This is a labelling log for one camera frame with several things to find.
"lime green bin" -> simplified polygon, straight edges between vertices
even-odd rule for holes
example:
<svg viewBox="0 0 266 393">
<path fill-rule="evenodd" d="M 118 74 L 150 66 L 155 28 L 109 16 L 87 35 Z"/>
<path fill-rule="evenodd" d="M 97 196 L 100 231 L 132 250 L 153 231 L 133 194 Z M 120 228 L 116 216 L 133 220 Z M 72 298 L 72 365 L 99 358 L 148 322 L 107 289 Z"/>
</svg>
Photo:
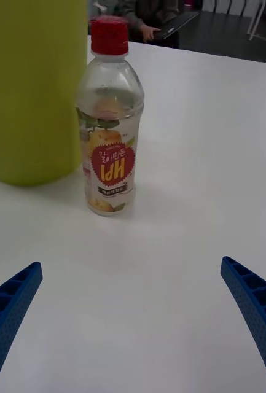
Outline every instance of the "lime green bin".
<svg viewBox="0 0 266 393">
<path fill-rule="evenodd" d="M 79 165 L 86 64 L 86 0 L 0 0 L 1 181 L 42 184 Z"/>
</svg>

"hand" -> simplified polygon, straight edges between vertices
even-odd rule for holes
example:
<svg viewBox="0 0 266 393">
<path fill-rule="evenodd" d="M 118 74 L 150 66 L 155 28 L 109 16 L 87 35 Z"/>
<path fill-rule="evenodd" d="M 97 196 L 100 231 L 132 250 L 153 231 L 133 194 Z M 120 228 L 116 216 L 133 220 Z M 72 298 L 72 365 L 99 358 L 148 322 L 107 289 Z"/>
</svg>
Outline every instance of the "hand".
<svg viewBox="0 0 266 393">
<path fill-rule="evenodd" d="M 143 35 L 143 41 L 147 42 L 147 41 L 151 41 L 154 39 L 154 31 L 160 31 L 160 29 L 157 29 L 156 27 L 150 27 L 145 25 L 145 23 L 143 23 L 140 27 L 140 30 L 142 32 Z"/>
</svg>

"blue plastic object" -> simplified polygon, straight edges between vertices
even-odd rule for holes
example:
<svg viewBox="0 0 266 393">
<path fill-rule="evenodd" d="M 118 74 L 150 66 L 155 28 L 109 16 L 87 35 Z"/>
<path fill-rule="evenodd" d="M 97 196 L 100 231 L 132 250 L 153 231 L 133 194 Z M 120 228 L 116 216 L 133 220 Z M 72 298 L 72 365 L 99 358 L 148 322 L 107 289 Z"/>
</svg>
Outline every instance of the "blue plastic object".
<svg viewBox="0 0 266 393">
<path fill-rule="evenodd" d="M 41 281 L 41 264 L 34 262 L 0 286 L 0 371 Z"/>
<path fill-rule="evenodd" d="M 229 257 L 221 275 L 251 331 L 266 366 L 266 281 Z"/>
</svg>

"clear plastic bottle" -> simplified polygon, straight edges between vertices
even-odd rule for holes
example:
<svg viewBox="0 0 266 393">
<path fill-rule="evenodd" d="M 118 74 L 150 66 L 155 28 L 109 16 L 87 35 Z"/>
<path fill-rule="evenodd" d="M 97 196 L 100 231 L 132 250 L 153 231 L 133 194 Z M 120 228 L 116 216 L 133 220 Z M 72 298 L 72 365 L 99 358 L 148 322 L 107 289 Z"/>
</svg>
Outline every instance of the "clear plastic bottle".
<svg viewBox="0 0 266 393">
<path fill-rule="evenodd" d="M 85 194 L 92 211 L 113 216 L 135 194 L 138 129 L 144 92 L 125 60 L 126 23 L 102 16 L 92 21 L 92 53 L 77 95 Z"/>
</svg>

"laptop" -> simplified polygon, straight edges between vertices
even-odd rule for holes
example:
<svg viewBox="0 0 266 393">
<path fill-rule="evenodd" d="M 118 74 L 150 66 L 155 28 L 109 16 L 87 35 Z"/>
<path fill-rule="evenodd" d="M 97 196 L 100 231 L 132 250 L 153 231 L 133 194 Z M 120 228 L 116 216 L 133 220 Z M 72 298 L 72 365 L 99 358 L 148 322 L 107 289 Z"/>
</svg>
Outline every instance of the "laptop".
<svg viewBox="0 0 266 393">
<path fill-rule="evenodd" d="M 199 12 L 196 11 L 183 12 L 183 14 L 178 15 L 176 18 L 173 18 L 165 25 L 163 25 L 160 31 L 156 31 L 154 33 L 154 39 L 166 39 L 176 31 L 181 29 L 181 27 L 186 25 L 186 23 L 194 19 L 198 14 Z"/>
</svg>

